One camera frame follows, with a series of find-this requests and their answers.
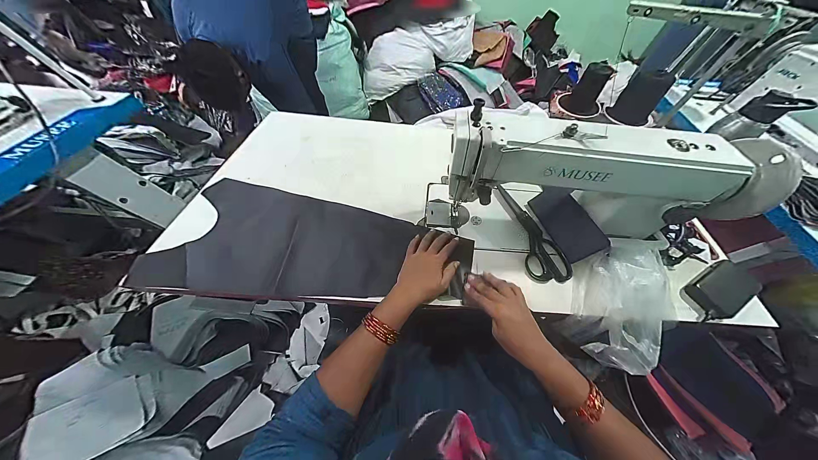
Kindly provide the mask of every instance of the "person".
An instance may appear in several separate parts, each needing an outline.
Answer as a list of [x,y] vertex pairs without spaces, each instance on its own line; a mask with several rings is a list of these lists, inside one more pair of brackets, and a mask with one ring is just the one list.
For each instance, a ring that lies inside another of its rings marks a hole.
[[256,125],[249,103],[250,80],[244,68],[216,43],[193,38],[165,65],[181,83],[179,101],[214,127],[222,137],[218,156],[227,158]]
[[468,364],[447,368],[414,345],[398,348],[415,308],[454,277],[457,262],[447,261],[456,244],[434,231],[412,240],[391,292],[259,430],[243,460],[577,459],[554,407],[587,458],[667,458],[551,346],[519,287],[489,273],[469,275],[465,292],[491,318],[498,353],[467,353]]
[[183,43],[199,39],[228,50],[278,110],[329,114],[305,0],[173,0],[171,10]]

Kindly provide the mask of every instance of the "blue table edge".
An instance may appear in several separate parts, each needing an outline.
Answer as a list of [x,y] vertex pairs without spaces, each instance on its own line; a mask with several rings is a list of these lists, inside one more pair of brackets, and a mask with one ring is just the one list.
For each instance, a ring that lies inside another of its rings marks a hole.
[[[70,158],[116,124],[142,109],[133,95],[109,106],[75,110],[49,124],[61,160]],[[0,205],[19,194],[54,167],[48,135],[40,129],[0,154]]]

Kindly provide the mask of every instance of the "hand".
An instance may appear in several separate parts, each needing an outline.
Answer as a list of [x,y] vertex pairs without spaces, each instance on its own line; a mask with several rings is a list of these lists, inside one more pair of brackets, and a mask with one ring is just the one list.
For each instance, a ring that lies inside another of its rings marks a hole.
[[423,239],[415,237],[409,243],[407,256],[392,288],[401,298],[416,307],[434,299],[449,286],[460,262],[446,264],[457,246],[457,238],[451,233],[428,231]]
[[469,275],[465,295],[492,317],[492,334],[497,343],[531,369],[549,344],[519,287],[490,273],[482,277]]

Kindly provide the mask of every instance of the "bangle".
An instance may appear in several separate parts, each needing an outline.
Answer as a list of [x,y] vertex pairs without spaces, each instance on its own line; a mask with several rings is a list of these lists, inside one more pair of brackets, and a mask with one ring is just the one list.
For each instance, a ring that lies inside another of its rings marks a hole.
[[583,420],[588,425],[597,423],[602,418],[602,413],[605,412],[605,397],[599,388],[594,385],[594,382],[588,381],[591,389],[588,391],[588,398],[582,406],[573,411],[574,415]]
[[378,340],[384,342],[386,345],[395,345],[401,333],[392,329],[389,324],[375,318],[375,315],[369,313],[363,319],[363,326]]

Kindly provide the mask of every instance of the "blue shirt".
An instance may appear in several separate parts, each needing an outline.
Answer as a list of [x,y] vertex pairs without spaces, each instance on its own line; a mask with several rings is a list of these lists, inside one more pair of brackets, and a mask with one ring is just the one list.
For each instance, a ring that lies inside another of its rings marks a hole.
[[[516,362],[494,361],[485,371],[485,357],[469,357],[441,371],[425,362],[428,354],[417,348],[401,352],[403,364],[411,362],[410,372],[405,365],[384,363],[381,376],[391,366],[401,369],[400,377],[380,378],[373,385],[357,421],[330,401],[314,375],[309,377],[259,430],[241,460],[383,460],[421,415],[444,408],[445,401],[471,417],[478,436],[497,448],[500,458],[577,460],[550,400]],[[385,402],[371,401],[384,392]],[[367,407],[373,402],[378,406],[374,411]]]
[[[232,53],[278,110],[315,113],[293,62],[317,60],[306,0],[173,0],[171,8],[183,43],[193,38],[216,43]],[[291,57],[298,41],[311,43],[306,52],[315,56]]]

